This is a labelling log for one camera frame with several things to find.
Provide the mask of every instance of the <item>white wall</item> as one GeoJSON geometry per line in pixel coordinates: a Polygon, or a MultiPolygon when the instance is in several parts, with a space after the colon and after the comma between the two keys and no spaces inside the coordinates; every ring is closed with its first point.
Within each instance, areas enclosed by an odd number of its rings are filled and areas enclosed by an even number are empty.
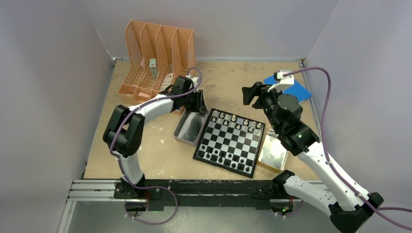
{"type": "Polygon", "coordinates": [[[193,29],[198,59],[304,58],[337,0],[83,0],[111,56],[130,20],[193,29]]]}
{"type": "MultiPolygon", "coordinates": [[[[378,191],[385,206],[412,207],[411,12],[409,0],[340,0],[306,60],[306,67],[331,74],[330,152],[355,180],[378,191]]],[[[320,117],[326,78],[319,71],[307,75],[320,117]]],[[[365,232],[402,232],[378,218],[365,232]]]]}
{"type": "Polygon", "coordinates": [[[112,70],[80,0],[0,2],[0,232],[56,232],[112,70]]]}

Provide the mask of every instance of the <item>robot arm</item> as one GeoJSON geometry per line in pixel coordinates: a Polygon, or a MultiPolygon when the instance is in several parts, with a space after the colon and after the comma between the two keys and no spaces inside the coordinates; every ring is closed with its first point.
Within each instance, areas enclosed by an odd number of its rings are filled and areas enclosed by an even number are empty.
{"type": "MultiPolygon", "coordinates": [[[[283,76],[284,73],[287,72],[275,73],[275,77],[283,76]]],[[[330,217],[341,232],[355,232],[373,214],[359,196],[368,197],[375,208],[383,203],[383,198],[378,193],[369,193],[356,183],[330,155],[329,162],[327,161],[319,137],[300,121],[303,108],[296,97],[283,94],[276,87],[261,82],[256,82],[252,87],[243,87],[242,92],[244,105],[249,105],[258,96],[252,107],[263,109],[283,147],[308,165],[329,189],[323,190],[309,184],[293,172],[285,170],[273,180],[278,191],[301,198],[317,207],[330,217]],[[337,176],[329,165],[331,163],[359,194],[354,193],[337,176]]]]}
{"type": "Polygon", "coordinates": [[[128,119],[127,129],[121,129],[114,145],[114,153],[118,156],[122,173],[133,184],[137,184],[143,178],[143,172],[137,157],[137,150],[140,147],[144,125],[157,117],[170,113],[182,106],[190,112],[206,112],[202,90],[195,90],[189,95],[173,98],[174,95],[186,93],[199,82],[198,77],[190,78],[179,76],[174,85],[169,86],[165,91],[159,93],[153,101],[139,105],[125,107],[119,105],[113,111],[112,117],[103,135],[103,141],[110,145],[119,129],[121,122],[132,111],[135,113],[128,119]]]}

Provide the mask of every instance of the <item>beige tabletop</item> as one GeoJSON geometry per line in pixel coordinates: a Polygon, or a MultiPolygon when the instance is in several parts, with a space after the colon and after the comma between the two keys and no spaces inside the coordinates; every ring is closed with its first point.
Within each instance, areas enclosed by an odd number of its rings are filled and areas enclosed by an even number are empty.
{"type": "MultiPolygon", "coordinates": [[[[197,67],[203,73],[200,89],[204,91],[205,103],[208,109],[216,108],[238,116],[265,122],[269,121],[262,110],[253,109],[242,104],[243,86],[252,86],[256,81],[273,75],[279,69],[296,70],[298,63],[280,62],[197,62],[197,67]]],[[[118,179],[121,175],[115,158],[110,155],[107,144],[102,140],[104,130],[113,113],[113,109],[123,104],[117,95],[121,83],[129,72],[130,63],[116,63],[113,77],[102,114],[90,150],[84,178],[88,179],[118,179]]],[[[295,80],[305,85],[301,74],[295,75],[295,80]]],[[[309,101],[303,106],[302,121],[317,132],[309,101]]],[[[137,152],[141,169],[149,179],[207,179],[207,180],[248,180],[244,176],[193,160],[195,147],[175,141],[173,132],[180,120],[179,115],[166,114],[145,125],[141,148],[137,152]]],[[[291,170],[302,179],[318,180],[319,178],[307,165],[290,155],[285,169],[291,170]]],[[[275,172],[256,166],[253,180],[271,180],[275,172]]]]}

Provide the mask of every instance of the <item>chessboard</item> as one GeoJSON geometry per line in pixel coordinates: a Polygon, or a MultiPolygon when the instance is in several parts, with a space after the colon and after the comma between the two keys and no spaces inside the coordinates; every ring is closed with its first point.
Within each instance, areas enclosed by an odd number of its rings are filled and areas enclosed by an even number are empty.
{"type": "Polygon", "coordinates": [[[252,178],[265,123],[212,108],[193,159],[252,178]]]}

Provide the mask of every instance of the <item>orange plastic organizer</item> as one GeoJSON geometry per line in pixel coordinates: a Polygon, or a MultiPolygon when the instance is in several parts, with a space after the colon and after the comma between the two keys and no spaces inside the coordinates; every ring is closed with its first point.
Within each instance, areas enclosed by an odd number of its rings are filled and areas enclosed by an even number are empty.
{"type": "MultiPolygon", "coordinates": [[[[130,21],[124,32],[130,70],[118,94],[128,104],[152,99],[179,75],[186,75],[196,63],[193,30],[130,21]],[[157,77],[149,70],[150,59],[157,61],[157,77]]],[[[183,109],[175,111],[182,114],[183,109]]]]}

